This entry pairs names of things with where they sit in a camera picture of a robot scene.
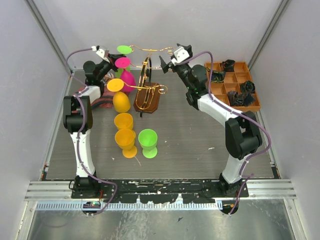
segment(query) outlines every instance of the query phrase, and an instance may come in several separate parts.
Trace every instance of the yellow disc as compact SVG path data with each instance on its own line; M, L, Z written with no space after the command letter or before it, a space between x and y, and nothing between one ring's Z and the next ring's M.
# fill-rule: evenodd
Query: yellow disc
M137 152L138 152L138 149L136 146L133 146L133 148L131 148L130 150L122 150L123 156L127 159L134 158Z
M124 85L124 81L122 81L120 78L114 78L108 82L106 88L110 92L119 92L124 87Z

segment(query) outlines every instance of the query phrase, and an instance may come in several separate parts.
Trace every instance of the green cup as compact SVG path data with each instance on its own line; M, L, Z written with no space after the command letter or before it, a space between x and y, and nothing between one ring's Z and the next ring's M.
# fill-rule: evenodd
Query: green cup
M143 148L142 153L147 159L154 158L158 150L156 148L158 135L152 129L144 129L139 133L138 136L139 143Z

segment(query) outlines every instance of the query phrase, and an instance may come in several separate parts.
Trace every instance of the wooden tray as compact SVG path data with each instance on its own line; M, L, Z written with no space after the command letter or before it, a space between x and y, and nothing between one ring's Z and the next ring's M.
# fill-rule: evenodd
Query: wooden tray
M211 67L210 62L206 62L204 66L208 69ZM215 62L213 64L213 70L215 71L223 71L222 63L221 62ZM210 72L207 71L207 78L209 80ZM244 83L245 81L251 81L252 77L248 68L248 65L244 61L237 61L234 64L234 72L226 72L225 78L223 83L211 83L211 92L222 102L230 106L229 99L227 96L227 93L229 91L237 91L238 93L241 93L240 91L240 84ZM255 94L252 94L252 96L255 99L255 102L252 103L250 106L233 106L234 109L240 110L242 112L246 111L252 111L257 112L260 110L260 100L257 95L257 91L255 91Z

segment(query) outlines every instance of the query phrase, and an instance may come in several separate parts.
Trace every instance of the brown wooden base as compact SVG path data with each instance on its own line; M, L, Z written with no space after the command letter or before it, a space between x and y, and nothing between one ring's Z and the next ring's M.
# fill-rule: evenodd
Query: brown wooden base
M156 82L151 82L150 83L150 86L154 86L154 85L158 85L158 83ZM135 96L135 100L134 100L134 103L133 103L133 106L134 106L134 109L137 111L137 112L140 112L141 109L138 108L141 107L145 101L145 97L146 97L146 92L147 90L146 89L142 89L140 91L138 91L136 93L136 96ZM154 91L154 94L153 94L153 99L152 99L152 102L150 103L151 101L151 96L148 98L148 102L146 104L146 106L149 106L147 109L144 109L142 110L143 113L149 113L149 114L152 114L154 111L156 111L158 109L158 105L159 105L159 100L160 100L160 93L158 92L158 89L156 88L156 90Z

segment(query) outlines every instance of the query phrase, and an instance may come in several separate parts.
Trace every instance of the white wall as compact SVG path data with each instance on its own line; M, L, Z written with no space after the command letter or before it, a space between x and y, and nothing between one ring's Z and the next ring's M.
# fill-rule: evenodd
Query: white wall
M38 180L67 75L22 0L0 7L0 239L13 239Z
M292 179L312 239L320 236L320 1L295 0L253 66L283 177Z
M249 61L280 0L34 0L56 38L68 53L105 45L162 49L191 44L194 53L209 50L215 61ZM82 68L92 53L72 60ZM129 57L141 65L145 52ZM159 65L155 54L153 61ZM203 64L209 57L195 63Z

